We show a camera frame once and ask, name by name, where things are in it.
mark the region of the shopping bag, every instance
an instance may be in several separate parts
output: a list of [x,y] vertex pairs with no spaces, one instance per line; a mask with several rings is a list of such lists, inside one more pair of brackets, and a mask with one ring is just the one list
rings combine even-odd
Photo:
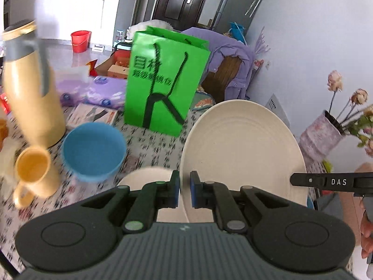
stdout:
[[208,41],[148,27],[135,33],[124,122],[178,136],[210,55]]

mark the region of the pink vase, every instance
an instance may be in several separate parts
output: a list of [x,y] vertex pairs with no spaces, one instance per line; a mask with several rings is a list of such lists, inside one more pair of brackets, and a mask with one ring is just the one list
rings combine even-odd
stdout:
[[344,136],[341,124],[324,110],[301,134],[299,147],[306,166],[322,162]]

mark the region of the beige plate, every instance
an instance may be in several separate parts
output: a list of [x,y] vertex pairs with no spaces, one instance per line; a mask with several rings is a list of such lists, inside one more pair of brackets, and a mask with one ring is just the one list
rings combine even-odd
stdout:
[[270,110],[245,100],[219,103],[202,115],[192,128],[180,165],[181,196],[190,222],[211,222],[208,209],[191,204],[190,172],[201,182],[224,183],[230,190],[252,185],[306,205],[307,188],[290,185],[290,176],[304,173],[297,141]]
[[[144,167],[129,173],[118,185],[128,185],[131,190],[141,190],[142,187],[155,181],[170,181],[172,170],[162,167]],[[188,218],[185,213],[183,201],[179,195],[179,205],[177,208],[162,208],[158,211],[158,222],[179,222],[187,223]]]

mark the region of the yellow thermos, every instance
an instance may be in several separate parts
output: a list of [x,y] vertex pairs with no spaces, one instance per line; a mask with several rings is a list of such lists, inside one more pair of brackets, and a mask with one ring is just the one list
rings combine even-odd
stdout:
[[25,138],[31,145],[48,148],[64,135],[66,126],[55,77],[36,24],[23,20],[5,29],[3,85]]

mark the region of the brown door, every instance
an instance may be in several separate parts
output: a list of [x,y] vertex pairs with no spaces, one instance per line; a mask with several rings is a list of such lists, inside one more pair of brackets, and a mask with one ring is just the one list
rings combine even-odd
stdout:
[[205,0],[158,0],[154,19],[170,23],[174,29],[184,31],[195,26]]

